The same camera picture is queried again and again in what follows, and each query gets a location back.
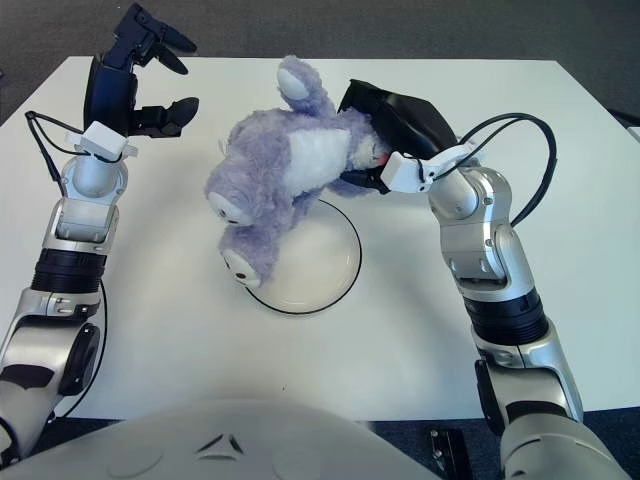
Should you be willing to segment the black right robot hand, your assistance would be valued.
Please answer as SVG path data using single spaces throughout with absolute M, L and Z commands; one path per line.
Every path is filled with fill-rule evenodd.
M 350 108 L 369 117 L 375 133 L 392 151 L 419 161 L 429 160 L 458 143 L 445 118 L 423 99 L 352 79 L 338 110 Z

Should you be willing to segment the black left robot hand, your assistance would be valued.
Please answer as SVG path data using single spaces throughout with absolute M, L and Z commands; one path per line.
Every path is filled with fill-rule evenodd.
M 169 70 L 186 75 L 188 69 L 176 53 L 194 53 L 196 44 L 137 3 L 129 7 L 115 28 L 114 38 L 110 50 L 92 59 L 84 100 L 84 126 L 97 121 L 124 137 L 179 137 L 195 117 L 199 99 L 187 97 L 168 107 L 137 109 L 138 78 L 134 68 L 156 59 Z

